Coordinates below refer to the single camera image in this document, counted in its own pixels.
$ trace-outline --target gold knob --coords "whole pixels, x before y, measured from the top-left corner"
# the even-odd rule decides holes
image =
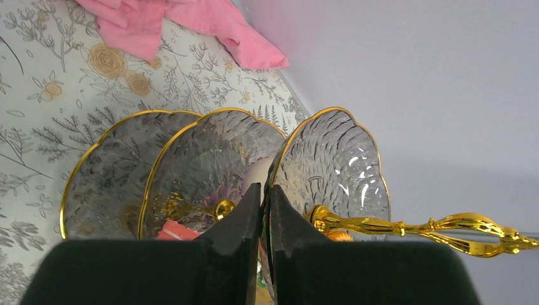
[[[214,216],[215,221],[221,221],[225,216],[227,216],[232,210],[234,210],[234,203],[229,199],[224,199],[218,202],[214,206],[212,215]]]
[[[306,218],[322,233],[345,229],[363,234],[394,234],[399,236],[413,234],[482,258],[494,257],[502,253],[517,254],[520,250],[539,249],[536,240],[520,235],[512,227],[502,227],[490,218],[476,213],[454,214],[438,221],[431,218],[426,224],[413,226],[403,221],[389,222],[370,217],[342,218],[330,212],[325,205],[317,205],[306,215]],[[456,229],[495,235],[499,237],[499,242],[481,243],[438,233],[438,231]]]

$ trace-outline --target white wall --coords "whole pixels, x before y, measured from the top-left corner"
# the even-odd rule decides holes
[[[539,1],[236,2],[311,113],[343,106],[374,134],[394,220],[539,232]],[[485,304],[536,303],[538,252],[465,262]]]

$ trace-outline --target pink cloth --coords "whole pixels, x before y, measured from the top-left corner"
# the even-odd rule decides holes
[[[289,61],[256,32],[228,0],[77,0],[98,16],[106,45],[152,61],[161,43],[163,18],[216,36],[240,67],[277,69]]]

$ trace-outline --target floral pattern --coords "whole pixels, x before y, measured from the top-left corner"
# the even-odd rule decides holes
[[[73,0],[0,1],[0,12],[0,304],[18,302],[60,242],[67,178],[119,119],[241,107],[289,133],[306,117],[276,71],[241,69],[214,37],[172,22],[146,62],[104,45]]]

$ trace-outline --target scalloped rim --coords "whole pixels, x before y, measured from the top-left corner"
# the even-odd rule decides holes
[[[179,132],[177,132],[174,136],[172,136],[172,138],[170,138],[170,140],[168,140],[168,142],[165,144],[165,146],[163,146],[163,149],[159,153],[159,156],[157,157],[157,159],[155,160],[154,165],[152,166],[152,169],[151,169],[150,174],[148,176],[148,181],[146,183],[146,189],[144,190],[144,201],[142,202],[142,206],[140,207],[139,224],[138,224],[138,228],[137,228],[138,239],[139,240],[141,240],[142,237],[143,237],[142,226],[144,224],[144,217],[146,216],[146,207],[148,206],[148,201],[149,201],[148,197],[150,195],[151,184],[153,182],[153,179],[155,177],[157,169],[158,169],[159,165],[161,164],[161,160],[163,159],[166,151],[170,148],[170,146],[172,146],[172,144],[179,137],[181,137],[181,135],[183,133],[187,132],[189,129],[191,129],[191,128],[195,127],[196,125],[200,124],[202,121],[206,120],[207,118],[211,118],[212,116],[214,116],[216,114],[219,114],[221,112],[226,112],[226,111],[238,111],[238,112],[242,112],[244,114],[247,114],[248,116],[250,116],[254,120],[265,123],[265,124],[268,124],[271,127],[275,128],[275,130],[278,131],[280,133],[280,135],[283,136],[284,139],[286,139],[286,135],[284,134],[284,132],[281,129],[279,129],[279,127],[275,126],[275,124],[273,124],[271,122],[268,122],[268,121],[266,121],[264,119],[257,118],[256,116],[254,116],[249,111],[246,111],[246,110],[241,109],[241,108],[235,108],[235,107],[221,108],[221,109],[212,111],[212,112],[200,117],[194,123],[191,123],[191,124],[185,126],[183,129],[181,129]]]
[[[150,109],[150,110],[139,111],[139,112],[130,114],[130,115],[126,116],[125,118],[123,118],[123,119],[119,120],[118,122],[116,122],[109,129],[107,129],[107,131],[105,131],[101,135],[101,137],[98,139],[98,141],[96,143],[94,143],[94,145],[92,145],[82,155],[82,157],[79,159],[79,161],[77,162],[77,164],[73,168],[73,171],[71,172],[71,174],[69,176],[69,179],[67,179],[67,184],[64,187],[64,194],[62,195],[62,203],[60,205],[60,233],[62,235],[63,240],[67,239],[67,231],[65,230],[65,220],[64,220],[65,204],[66,204],[66,201],[67,201],[67,195],[69,193],[70,186],[73,183],[73,180],[75,179],[75,176],[79,172],[79,170],[80,170],[81,166],[83,165],[83,163],[86,161],[86,159],[88,159],[88,157],[91,155],[91,153],[93,153],[93,151],[96,150],[99,147],[99,145],[103,144],[105,139],[108,138],[108,136],[113,131],[115,131],[118,127],[120,127],[121,125],[123,125],[124,123],[129,121],[130,119],[133,119],[133,118],[136,118],[138,116],[145,115],[145,114],[151,114],[151,113],[162,113],[162,114],[180,114],[180,113],[184,113],[184,114],[193,114],[195,116],[198,116],[199,118],[202,117],[202,115],[200,113],[196,113],[196,112],[193,112],[193,111],[187,111],[187,110],[169,111],[169,110],[161,110],[161,109]]]
[[[363,129],[363,131],[365,131],[366,134],[371,138],[372,143],[374,144],[374,148],[376,149],[376,155],[378,156],[379,176],[382,179],[382,183],[384,184],[384,187],[386,189],[386,194],[388,196],[388,219],[387,220],[391,221],[391,197],[390,197],[390,194],[389,194],[389,190],[388,190],[388,187],[387,187],[386,180],[385,180],[384,176],[382,175],[382,160],[381,160],[381,157],[380,157],[380,150],[378,149],[378,145],[376,144],[376,141],[374,140],[374,137],[372,136],[371,132],[368,129],[366,129],[363,125],[358,123],[355,120],[352,113],[350,113],[350,111],[348,111],[348,110],[346,110],[346,109],[344,109],[342,107],[330,107],[330,108],[326,108],[324,110],[318,111],[312,117],[310,117],[310,118],[306,119],[305,121],[301,122],[301,124],[299,124],[296,127],[296,129],[294,129],[294,131],[289,135],[289,137],[288,137],[288,139],[286,141],[286,144],[285,144],[283,150],[281,151],[281,155],[279,157],[279,162],[277,163],[277,166],[275,167],[275,172],[273,173],[273,176],[271,177],[270,187],[273,188],[273,186],[275,186],[276,176],[277,176],[277,172],[279,171],[279,167],[283,163],[283,159],[284,159],[286,153],[288,152],[288,149],[290,148],[290,145],[292,144],[292,141],[297,136],[297,134],[305,127],[305,125],[307,125],[308,123],[318,119],[323,114],[326,114],[326,113],[331,112],[331,111],[344,112],[346,115],[348,115],[352,119],[353,123],[356,126]]]

